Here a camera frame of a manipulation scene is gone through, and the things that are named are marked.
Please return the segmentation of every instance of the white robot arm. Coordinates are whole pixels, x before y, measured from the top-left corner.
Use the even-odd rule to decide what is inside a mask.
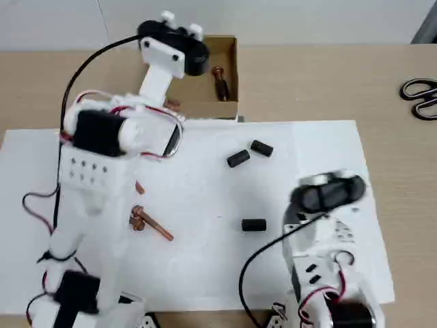
[[[120,274],[128,246],[137,165],[142,155],[173,156],[184,117],[164,106],[173,77],[200,75],[209,52],[198,25],[176,28],[174,15],[140,25],[139,45],[148,72],[138,95],[88,90],[64,117],[59,163],[61,206],[49,250],[44,288],[50,297],[30,311],[34,328],[134,327],[142,300],[121,304]],[[86,97],[99,94],[107,101]],[[70,270],[85,234],[98,240],[100,277]]]
[[[348,172],[302,179],[285,214],[283,233],[313,221],[283,240],[293,291],[268,327],[384,328],[379,303],[354,266],[354,232],[335,214],[365,194],[365,183]]]

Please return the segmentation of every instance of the white sheet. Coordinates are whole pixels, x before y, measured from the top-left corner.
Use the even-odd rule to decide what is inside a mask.
[[[128,257],[124,285],[147,297],[151,310],[240,308],[241,266],[279,234],[297,175],[348,168],[370,183],[352,121],[199,125],[186,129],[174,159],[144,161],[139,175],[147,192],[138,202],[175,235],[168,243],[153,230],[132,233],[131,247],[140,251]],[[250,161],[228,168],[225,158],[255,138],[274,146],[273,156],[251,153]],[[0,151],[0,313],[23,313],[40,291],[43,268],[35,261],[48,245],[48,234],[24,213],[20,201],[29,190],[53,190],[56,164],[54,130],[7,132]],[[387,303],[394,301],[393,281],[371,188],[368,192],[347,223],[361,246],[359,265],[379,302]],[[29,203],[51,217],[53,200]],[[267,233],[242,235],[241,218],[266,218]],[[98,270],[84,249],[79,256],[91,272]],[[268,308],[289,286],[281,248],[274,247],[249,268],[244,291],[251,307]]]

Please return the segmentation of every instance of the small black cylinder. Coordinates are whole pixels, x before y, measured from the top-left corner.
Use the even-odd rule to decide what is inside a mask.
[[[235,167],[251,158],[249,152],[247,150],[242,150],[241,152],[237,152],[236,154],[227,158],[227,164],[230,167]]]
[[[241,230],[243,231],[266,231],[267,222],[265,219],[243,219],[241,220]]]
[[[262,154],[264,156],[270,157],[273,153],[273,147],[266,145],[265,143],[262,143],[258,140],[253,140],[253,143],[251,145],[251,149],[254,152],[257,152],[259,154]]]

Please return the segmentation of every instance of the table surface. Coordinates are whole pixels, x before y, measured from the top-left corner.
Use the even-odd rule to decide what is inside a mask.
[[[132,90],[134,66],[121,59],[135,53],[105,55],[72,94],[90,87]],[[57,127],[66,81],[89,54],[0,53],[0,139],[7,128]],[[397,94],[408,78],[436,77],[436,58],[434,45],[238,49],[239,111],[246,120],[356,120],[395,284],[396,302],[383,306],[387,327],[432,327],[437,321],[437,125],[414,119],[412,104]],[[109,78],[117,69],[117,78]],[[158,319],[162,328],[252,327],[241,311]],[[23,318],[7,316],[0,325],[27,326]]]

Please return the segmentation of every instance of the scissors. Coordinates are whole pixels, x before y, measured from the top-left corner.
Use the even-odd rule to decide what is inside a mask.
[[[407,89],[411,85],[424,85],[427,89],[410,94],[407,92]],[[437,114],[427,115],[422,112],[422,109],[437,104],[437,81],[431,79],[411,79],[401,85],[399,95],[404,100],[423,100],[411,108],[411,113],[414,117],[424,121],[437,120]]]

